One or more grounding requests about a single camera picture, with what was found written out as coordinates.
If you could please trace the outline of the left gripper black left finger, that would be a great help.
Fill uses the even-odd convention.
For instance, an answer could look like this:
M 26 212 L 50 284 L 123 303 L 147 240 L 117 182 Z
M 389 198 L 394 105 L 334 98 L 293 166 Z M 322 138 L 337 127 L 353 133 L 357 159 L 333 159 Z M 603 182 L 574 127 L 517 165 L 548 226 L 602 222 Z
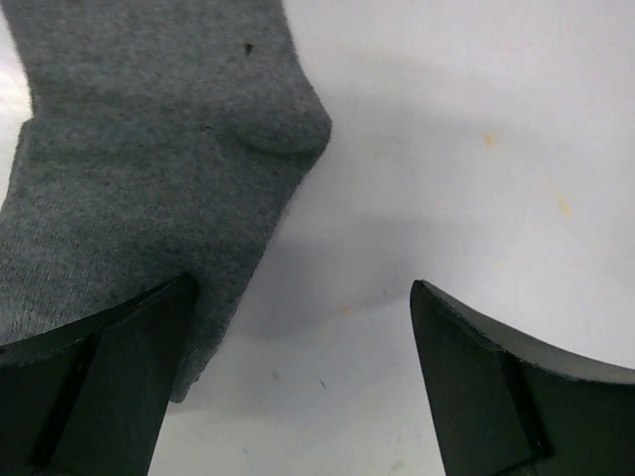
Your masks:
M 182 274 L 2 346 L 2 474 L 147 474 L 193 314 Z

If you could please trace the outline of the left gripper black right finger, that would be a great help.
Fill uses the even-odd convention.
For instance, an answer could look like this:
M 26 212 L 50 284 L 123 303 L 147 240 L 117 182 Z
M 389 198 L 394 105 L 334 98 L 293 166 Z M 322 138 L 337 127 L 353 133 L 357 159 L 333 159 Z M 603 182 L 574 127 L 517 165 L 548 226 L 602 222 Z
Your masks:
M 550 345 L 425 281 L 410 310 L 448 475 L 631 475 L 634 372 Z

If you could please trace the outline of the grey sock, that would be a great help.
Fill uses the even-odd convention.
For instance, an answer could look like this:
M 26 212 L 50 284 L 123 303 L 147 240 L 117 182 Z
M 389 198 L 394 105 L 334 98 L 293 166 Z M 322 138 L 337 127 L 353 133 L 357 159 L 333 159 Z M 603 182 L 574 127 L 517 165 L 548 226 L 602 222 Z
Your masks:
M 278 1 L 5 1 L 32 116 L 1 208 L 1 339 L 181 273 L 171 399 L 214 355 L 331 121 Z

